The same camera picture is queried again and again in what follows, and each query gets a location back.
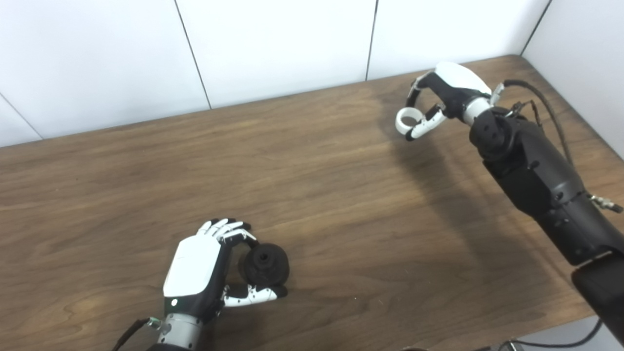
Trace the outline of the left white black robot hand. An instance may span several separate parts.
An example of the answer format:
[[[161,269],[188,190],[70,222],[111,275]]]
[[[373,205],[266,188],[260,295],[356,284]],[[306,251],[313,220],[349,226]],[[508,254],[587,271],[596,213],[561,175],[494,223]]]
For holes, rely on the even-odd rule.
[[[240,261],[245,284],[227,284],[233,249],[240,244],[249,247]],[[289,274],[281,247],[259,243],[243,221],[214,218],[179,242],[163,284],[163,310],[167,318],[185,315],[206,324],[224,308],[286,297]]]

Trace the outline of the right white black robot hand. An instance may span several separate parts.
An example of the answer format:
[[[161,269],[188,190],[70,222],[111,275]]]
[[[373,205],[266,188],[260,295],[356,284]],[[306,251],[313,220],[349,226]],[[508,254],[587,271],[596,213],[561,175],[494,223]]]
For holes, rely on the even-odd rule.
[[[416,103],[426,89],[430,89],[440,102],[422,113]],[[492,90],[473,71],[453,62],[440,62],[412,83],[405,107],[396,114],[395,127],[411,141],[450,118],[473,126],[479,115],[492,107],[491,97]]]

